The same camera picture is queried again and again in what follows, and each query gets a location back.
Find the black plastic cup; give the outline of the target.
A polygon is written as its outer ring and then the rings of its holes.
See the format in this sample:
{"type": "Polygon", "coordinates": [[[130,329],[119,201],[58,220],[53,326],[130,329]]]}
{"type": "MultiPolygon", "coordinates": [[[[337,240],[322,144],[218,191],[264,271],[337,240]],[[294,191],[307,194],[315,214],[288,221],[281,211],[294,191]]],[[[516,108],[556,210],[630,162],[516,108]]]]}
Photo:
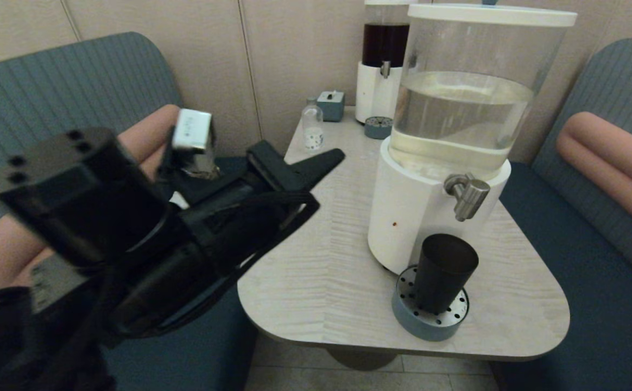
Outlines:
{"type": "Polygon", "coordinates": [[[414,280],[414,300],[426,312],[445,312],[479,265],[477,251],[450,234],[423,240],[414,280]]]}

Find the clear plastic bottle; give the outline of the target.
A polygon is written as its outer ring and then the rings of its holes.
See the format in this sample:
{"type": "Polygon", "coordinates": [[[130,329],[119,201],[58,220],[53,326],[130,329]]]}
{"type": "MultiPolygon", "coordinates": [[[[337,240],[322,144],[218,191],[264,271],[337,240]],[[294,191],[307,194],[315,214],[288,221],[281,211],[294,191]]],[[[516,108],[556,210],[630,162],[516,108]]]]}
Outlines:
{"type": "Polygon", "coordinates": [[[318,106],[316,97],[309,97],[301,112],[301,127],[304,136],[304,147],[308,153],[321,151],[324,144],[323,132],[324,113],[318,106]]]}

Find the blue tissue box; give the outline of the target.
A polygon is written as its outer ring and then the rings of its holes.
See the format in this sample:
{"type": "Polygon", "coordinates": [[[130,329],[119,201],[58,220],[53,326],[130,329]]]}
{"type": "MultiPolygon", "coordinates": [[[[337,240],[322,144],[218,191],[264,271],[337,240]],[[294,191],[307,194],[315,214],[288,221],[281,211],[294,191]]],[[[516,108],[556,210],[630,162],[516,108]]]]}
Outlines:
{"type": "Polygon", "coordinates": [[[317,99],[324,122],[341,122],[344,116],[344,91],[323,91],[317,99]]]}

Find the small blue drip tray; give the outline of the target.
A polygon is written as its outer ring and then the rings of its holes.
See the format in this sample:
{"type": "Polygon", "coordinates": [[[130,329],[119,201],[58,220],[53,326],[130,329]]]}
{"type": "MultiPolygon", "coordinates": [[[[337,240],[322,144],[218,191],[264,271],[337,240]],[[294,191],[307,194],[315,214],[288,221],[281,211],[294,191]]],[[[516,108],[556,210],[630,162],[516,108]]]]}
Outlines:
{"type": "Polygon", "coordinates": [[[365,136],[375,140],[384,140],[391,134],[393,119],[373,116],[365,120],[365,136]]]}

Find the dark drink dispenser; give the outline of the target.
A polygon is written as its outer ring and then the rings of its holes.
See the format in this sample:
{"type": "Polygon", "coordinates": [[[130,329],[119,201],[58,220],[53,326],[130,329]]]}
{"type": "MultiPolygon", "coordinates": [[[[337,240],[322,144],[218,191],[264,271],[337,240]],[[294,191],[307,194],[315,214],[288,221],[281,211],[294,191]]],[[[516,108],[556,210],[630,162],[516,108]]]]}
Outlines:
{"type": "Polygon", "coordinates": [[[356,119],[392,118],[406,44],[408,10],[419,0],[365,0],[362,55],[357,70],[356,119]]]}

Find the large blue perforated drip tray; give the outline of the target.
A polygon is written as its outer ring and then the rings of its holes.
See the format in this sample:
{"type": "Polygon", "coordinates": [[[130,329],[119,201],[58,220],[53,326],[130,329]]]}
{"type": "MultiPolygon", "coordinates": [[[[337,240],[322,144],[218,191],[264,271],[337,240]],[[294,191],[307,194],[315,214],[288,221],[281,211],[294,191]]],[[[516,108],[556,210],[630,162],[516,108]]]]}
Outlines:
{"type": "Polygon", "coordinates": [[[431,342],[453,337],[470,311],[470,298],[465,289],[443,312],[433,313],[422,309],[415,301],[414,282],[417,264],[398,275],[392,296],[392,310],[396,321],[411,335],[431,342]]]}

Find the steel dispenser tap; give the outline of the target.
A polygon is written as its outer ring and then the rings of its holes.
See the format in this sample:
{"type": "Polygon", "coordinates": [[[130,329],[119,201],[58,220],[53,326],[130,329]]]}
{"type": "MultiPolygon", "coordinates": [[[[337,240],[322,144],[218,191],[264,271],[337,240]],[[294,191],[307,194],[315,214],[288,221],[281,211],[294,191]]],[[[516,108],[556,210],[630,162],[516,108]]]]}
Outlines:
{"type": "Polygon", "coordinates": [[[459,222],[472,219],[491,190],[490,185],[475,178],[472,173],[449,175],[444,181],[445,192],[453,196],[457,203],[453,208],[459,222]]]}

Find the large clear water dispenser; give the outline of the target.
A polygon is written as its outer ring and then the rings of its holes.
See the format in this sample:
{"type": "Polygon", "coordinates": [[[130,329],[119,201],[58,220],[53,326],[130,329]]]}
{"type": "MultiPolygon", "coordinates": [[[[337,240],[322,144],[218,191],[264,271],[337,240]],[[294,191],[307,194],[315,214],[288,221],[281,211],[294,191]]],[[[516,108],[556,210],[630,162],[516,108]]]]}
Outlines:
{"type": "Polygon", "coordinates": [[[574,11],[470,3],[423,3],[410,32],[393,128],[381,143],[368,246],[399,274],[425,238],[467,242],[482,230],[509,181],[509,153],[539,94],[574,11]],[[459,222],[449,175],[472,173],[491,190],[459,222]]]}

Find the pink bolster cushion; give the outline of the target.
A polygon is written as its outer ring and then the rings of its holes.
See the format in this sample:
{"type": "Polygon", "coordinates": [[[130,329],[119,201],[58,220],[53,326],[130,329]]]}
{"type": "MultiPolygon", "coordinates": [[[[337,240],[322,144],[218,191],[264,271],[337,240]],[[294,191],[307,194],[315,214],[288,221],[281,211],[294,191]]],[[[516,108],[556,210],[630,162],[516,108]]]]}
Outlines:
{"type": "Polygon", "coordinates": [[[632,216],[632,134],[593,113],[567,119],[558,154],[632,216]]]}
{"type": "MultiPolygon", "coordinates": [[[[118,136],[150,181],[156,180],[170,129],[180,112],[167,104],[118,136]]],[[[53,255],[48,245],[11,215],[0,218],[0,289],[28,286],[33,267],[53,255]]]]}

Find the teal ribbed booth sofa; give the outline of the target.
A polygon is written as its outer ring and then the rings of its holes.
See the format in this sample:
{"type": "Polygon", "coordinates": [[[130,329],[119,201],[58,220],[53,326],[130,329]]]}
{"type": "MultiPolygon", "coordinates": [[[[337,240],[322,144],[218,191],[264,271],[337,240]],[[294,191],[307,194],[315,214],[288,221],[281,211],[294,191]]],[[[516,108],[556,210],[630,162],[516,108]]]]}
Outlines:
{"type": "MultiPolygon", "coordinates": [[[[185,102],[169,65],[139,33],[118,33],[0,62],[0,165],[51,135],[129,129],[185,102]]],[[[0,206],[0,217],[5,211],[0,206]]],[[[257,329],[230,289],[166,336],[103,349],[118,391],[243,391],[257,329]]]]}
{"type": "Polygon", "coordinates": [[[570,325],[540,358],[494,362],[501,391],[632,391],[632,216],[557,151],[584,111],[632,134],[632,38],[587,62],[533,163],[512,163],[501,201],[561,285],[570,325]]]}

